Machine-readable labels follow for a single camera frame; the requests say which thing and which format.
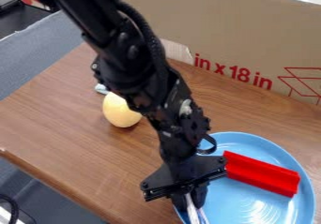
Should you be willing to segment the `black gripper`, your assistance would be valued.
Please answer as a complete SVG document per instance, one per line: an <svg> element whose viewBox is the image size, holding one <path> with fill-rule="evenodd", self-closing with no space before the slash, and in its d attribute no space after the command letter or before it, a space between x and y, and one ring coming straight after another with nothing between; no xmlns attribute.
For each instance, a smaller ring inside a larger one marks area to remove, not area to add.
<svg viewBox="0 0 321 224"><path fill-rule="evenodd" d="M211 134L204 136L211 144L207 149L198 148L192 156L180 163L163 163L158 170L142 181L140 190L147 202L170 198L175 209L187 211L184 194L190 193L196 209L204 205L210 181L227 175L227 160L214 156L218 142Z"/></svg>

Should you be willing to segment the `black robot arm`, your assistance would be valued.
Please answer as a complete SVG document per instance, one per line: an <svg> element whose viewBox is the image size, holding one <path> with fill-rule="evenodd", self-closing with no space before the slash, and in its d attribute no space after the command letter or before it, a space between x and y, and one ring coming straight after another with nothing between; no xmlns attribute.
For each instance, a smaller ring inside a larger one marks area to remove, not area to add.
<svg viewBox="0 0 321 224"><path fill-rule="evenodd" d="M226 159L202 149L211 120L191 97L180 73L167 62L158 36L136 9L123 0L39 0L63 11L96 52L93 77L148 120L159 139L160 168L142 181L146 201L168 198L184 211L204 205L208 184L224 175Z"/></svg>

